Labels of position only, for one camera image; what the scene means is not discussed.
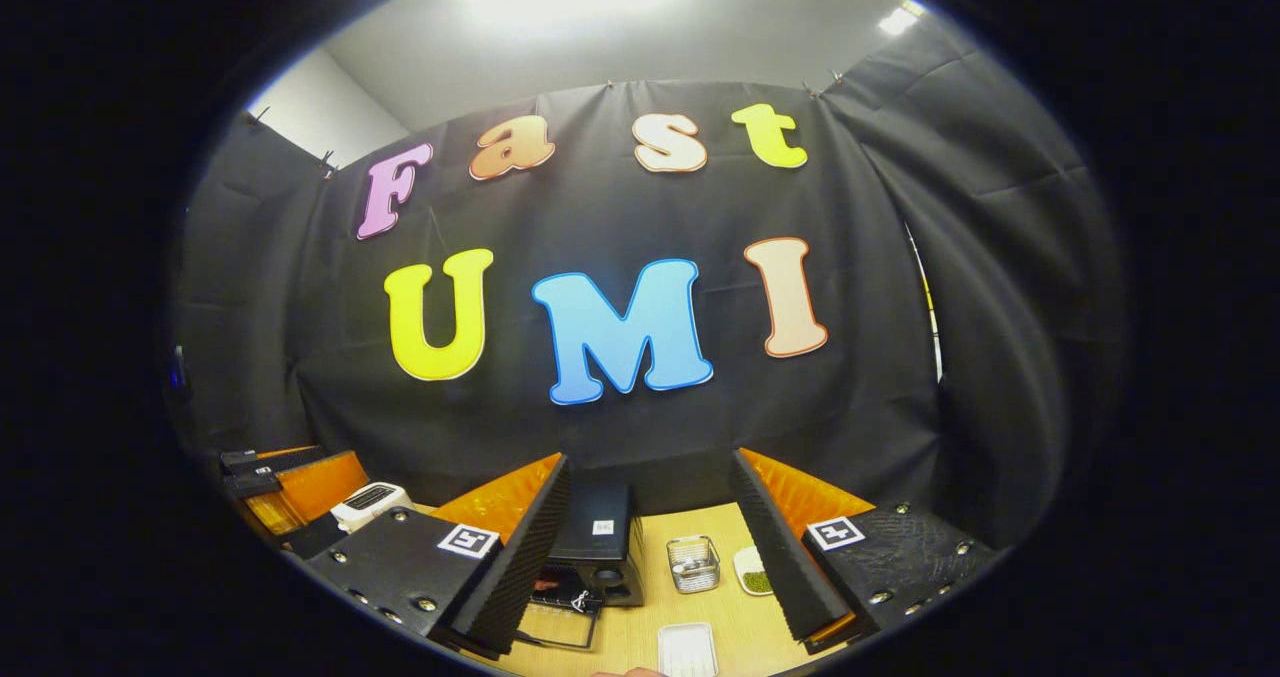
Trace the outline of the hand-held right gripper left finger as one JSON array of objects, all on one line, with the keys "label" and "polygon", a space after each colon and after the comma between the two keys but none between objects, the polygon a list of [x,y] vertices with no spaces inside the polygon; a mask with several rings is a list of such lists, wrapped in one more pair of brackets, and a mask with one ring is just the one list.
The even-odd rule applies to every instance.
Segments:
[{"label": "hand-held right gripper left finger", "polygon": [[554,453],[429,513],[393,507],[303,567],[392,630],[497,659],[512,648],[570,493],[568,458]]}]

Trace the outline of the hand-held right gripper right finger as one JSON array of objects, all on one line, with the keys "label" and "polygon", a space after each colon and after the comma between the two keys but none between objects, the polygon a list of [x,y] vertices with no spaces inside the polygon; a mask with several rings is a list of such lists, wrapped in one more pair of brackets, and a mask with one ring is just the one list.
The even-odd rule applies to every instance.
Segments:
[{"label": "hand-held right gripper right finger", "polygon": [[812,655],[919,621],[1002,555],[911,500],[877,507],[746,448],[730,484],[785,623]]}]

